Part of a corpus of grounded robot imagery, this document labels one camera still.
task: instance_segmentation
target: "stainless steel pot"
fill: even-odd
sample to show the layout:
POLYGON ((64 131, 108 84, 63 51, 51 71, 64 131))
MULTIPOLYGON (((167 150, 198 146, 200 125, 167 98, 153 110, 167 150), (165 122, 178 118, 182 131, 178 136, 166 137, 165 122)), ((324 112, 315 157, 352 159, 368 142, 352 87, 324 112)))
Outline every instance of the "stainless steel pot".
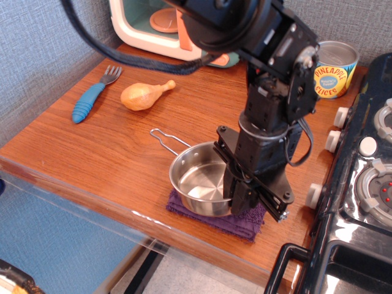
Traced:
POLYGON ((213 142, 191 147, 176 136, 167 135, 160 129, 153 129, 150 134, 176 156, 171 163, 169 177, 187 209, 202 216, 231 214, 231 199, 223 198, 223 176, 226 164, 215 152, 213 142), (155 132, 175 139, 189 148, 178 154, 165 145, 162 139, 154 134, 155 132))

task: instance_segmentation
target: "purple cloth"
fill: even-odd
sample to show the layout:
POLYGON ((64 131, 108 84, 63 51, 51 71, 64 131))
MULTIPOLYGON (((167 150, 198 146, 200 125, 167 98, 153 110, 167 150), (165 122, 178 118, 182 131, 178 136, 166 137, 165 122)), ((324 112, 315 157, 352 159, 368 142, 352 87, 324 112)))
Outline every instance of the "purple cloth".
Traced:
POLYGON ((238 236, 250 242, 254 242, 257 233, 261 233, 260 226, 264 224, 264 215, 266 213, 264 206, 258 204, 255 208, 244 211, 238 216, 200 216, 185 208, 175 189, 170 192, 166 209, 182 216, 196 219, 214 228, 218 228, 225 233, 238 236))

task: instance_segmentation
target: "oven door handle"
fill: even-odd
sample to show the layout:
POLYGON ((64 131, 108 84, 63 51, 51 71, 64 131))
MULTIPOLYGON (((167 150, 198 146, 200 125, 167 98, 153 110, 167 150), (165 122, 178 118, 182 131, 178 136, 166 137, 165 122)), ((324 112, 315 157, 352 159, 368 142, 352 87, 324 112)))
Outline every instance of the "oven door handle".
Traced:
POLYGON ((299 262, 305 263, 309 260, 309 258, 309 249, 292 243, 284 244, 275 261, 275 265, 272 270, 271 276, 268 279, 264 294, 277 293, 289 260, 295 259, 299 262))

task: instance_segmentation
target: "toy food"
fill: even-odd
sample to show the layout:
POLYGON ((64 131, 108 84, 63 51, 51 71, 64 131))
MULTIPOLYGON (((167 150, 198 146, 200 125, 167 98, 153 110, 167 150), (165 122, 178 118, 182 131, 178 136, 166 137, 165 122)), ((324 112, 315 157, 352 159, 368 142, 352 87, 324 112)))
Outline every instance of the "toy food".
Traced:
POLYGON ((130 85, 121 93, 121 103, 131 110, 144 110, 152 107, 163 92, 176 86, 173 80, 164 85, 149 85, 136 83, 130 85))

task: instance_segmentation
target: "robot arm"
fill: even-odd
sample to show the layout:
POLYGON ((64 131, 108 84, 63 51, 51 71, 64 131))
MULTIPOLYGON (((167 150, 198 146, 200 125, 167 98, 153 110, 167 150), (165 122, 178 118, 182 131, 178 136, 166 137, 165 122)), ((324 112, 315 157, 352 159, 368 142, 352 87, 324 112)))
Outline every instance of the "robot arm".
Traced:
POLYGON ((224 197, 232 213, 262 202, 280 221, 294 196, 285 175, 315 112, 317 36, 278 0, 168 0, 183 13, 188 35, 211 53, 248 61, 248 97, 240 132, 220 126, 215 149, 227 164, 224 197))

